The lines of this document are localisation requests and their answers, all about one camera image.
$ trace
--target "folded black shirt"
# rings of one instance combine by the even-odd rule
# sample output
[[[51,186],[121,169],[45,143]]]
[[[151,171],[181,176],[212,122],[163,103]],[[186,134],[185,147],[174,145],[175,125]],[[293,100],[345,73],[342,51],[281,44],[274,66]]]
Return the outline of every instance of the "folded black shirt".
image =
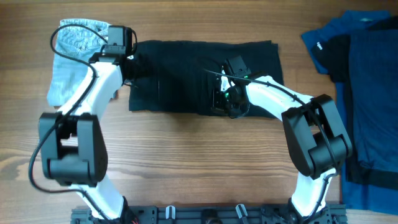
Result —
[[[265,71],[283,85],[278,45],[270,40],[245,44],[139,42],[134,57],[146,75],[138,74],[140,78],[133,81],[135,87],[131,88],[129,110],[219,116],[211,111],[211,93],[219,77],[203,68],[221,73],[222,63],[238,55],[252,72]],[[273,117],[254,105],[251,105],[247,116]]]

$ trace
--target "folded denim cloth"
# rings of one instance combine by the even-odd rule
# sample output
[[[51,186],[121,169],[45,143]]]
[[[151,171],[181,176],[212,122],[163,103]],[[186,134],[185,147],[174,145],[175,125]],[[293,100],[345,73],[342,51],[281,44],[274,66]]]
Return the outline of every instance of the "folded denim cloth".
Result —
[[[107,39],[110,24],[89,19],[64,19],[60,25],[79,24],[87,26]],[[105,44],[98,36],[81,27],[66,27],[58,32],[55,50],[62,54],[88,61],[95,53],[99,52]],[[53,75],[47,101],[50,106],[62,106],[66,103],[81,81],[86,77],[88,67],[79,62],[54,56]]]

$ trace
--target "robotic arm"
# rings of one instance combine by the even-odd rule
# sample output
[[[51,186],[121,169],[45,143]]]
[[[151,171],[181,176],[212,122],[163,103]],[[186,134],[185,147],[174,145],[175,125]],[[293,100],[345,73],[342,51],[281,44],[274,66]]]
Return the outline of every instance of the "robotic arm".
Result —
[[[86,215],[91,217],[86,219],[87,223],[196,223],[193,218],[187,219],[188,221],[179,220],[179,211],[173,206],[152,211],[152,215],[162,212],[162,218],[141,218],[137,212],[133,212],[134,208],[128,206],[127,200],[106,175],[108,155],[101,133],[100,119],[113,93],[129,79],[130,63],[126,58],[132,49],[131,34],[130,28],[111,26],[104,52],[95,53],[90,58],[91,65],[97,71],[97,78],[80,106],[44,142],[41,154],[44,175],[48,179],[55,179],[62,186],[80,189],[86,193],[78,194],[91,210]],[[214,99],[217,99],[217,103],[213,104],[214,111],[237,116],[240,111],[253,104],[269,111],[284,124],[289,154],[299,173],[296,191],[289,200],[287,212],[278,214],[280,219],[289,220],[291,223],[309,223],[324,215],[327,207],[325,192],[329,186],[324,180],[336,172],[338,167],[333,167],[334,162],[337,161],[340,165],[352,151],[333,100],[326,95],[316,98],[301,95],[276,83],[270,76],[251,73],[241,57],[230,60],[224,70],[229,80],[223,77],[220,80],[220,89],[214,91]],[[66,116],[67,111],[90,85],[92,76],[93,72],[88,70],[75,95],[57,113],[44,113],[40,117],[40,139],[51,126]],[[267,85],[250,81],[254,79]],[[322,122],[326,142],[320,133],[312,134],[310,126],[314,120],[311,114],[315,114]],[[62,145],[61,139],[68,139],[70,136],[77,136],[77,146]],[[332,154],[328,152],[327,142],[333,150]],[[198,211],[202,217],[199,223],[223,223],[215,208],[195,212]],[[257,223],[250,221],[251,213],[248,213],[244,205],[238,205],[235,214],[242,224]],[[261,223],[264,223],[264,218],[265,214],[262,215]],[[233,220],[226,220],[223,224],[235,223]],[[72,221],[80,222],[82,219],[75,217]]]

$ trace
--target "wooden table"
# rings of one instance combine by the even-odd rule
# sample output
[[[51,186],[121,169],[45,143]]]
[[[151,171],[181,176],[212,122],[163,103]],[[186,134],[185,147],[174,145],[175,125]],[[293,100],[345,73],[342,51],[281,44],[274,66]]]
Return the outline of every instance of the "wooden table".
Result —
[[[392,1],[1,1],[0,4],[0,223],[68,223],[83,205],[75,194],[46,195],[27,178],[37,144],[37,122],[52,77],[49,38],[64,18],[97,19],[134,28],[143,40],[199,40],[279,44],[285,85],[309,95],[335,96],[319,75],[300,35],[345,9],[390,9]],[[129,88],[119,91],[101,121],[108,174],[130,205],[285,203],[297,170],[282,124],[264,118],[128,111]],[[46,187],[38,161],[34,175]],[[334,179],[327,200],[340,202]],[[398,223],[380,213],[348,210],[349,223]]]

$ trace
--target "tabletop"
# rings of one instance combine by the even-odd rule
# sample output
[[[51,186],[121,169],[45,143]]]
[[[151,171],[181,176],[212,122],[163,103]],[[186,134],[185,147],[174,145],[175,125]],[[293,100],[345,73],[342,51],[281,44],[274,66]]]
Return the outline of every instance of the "tabletop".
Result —
[[[319,75],[300,35],[347,9],[388,9],[394,1],[0,1],[0,223],[69,223],[84,205],[76,194],[47,195],[30,186],[27,167],[38,141],[38,118],[54,112],[46,96],[52,78],[51,33],[65,18],[87,18],[132,27],[143,40],[279,45],[285,85],[308,95],[335,97]],[[108,175],[130,205],[287,203],[297,170],[282,123],[196,114],[128,110],[129,87],[108,105],[101,129],[109,155]],[[43,177],[40,156],[34,176]],[[326,199],[341,202],[340,179]],[[348,210],[349,223],[398,223],[398,217]]]

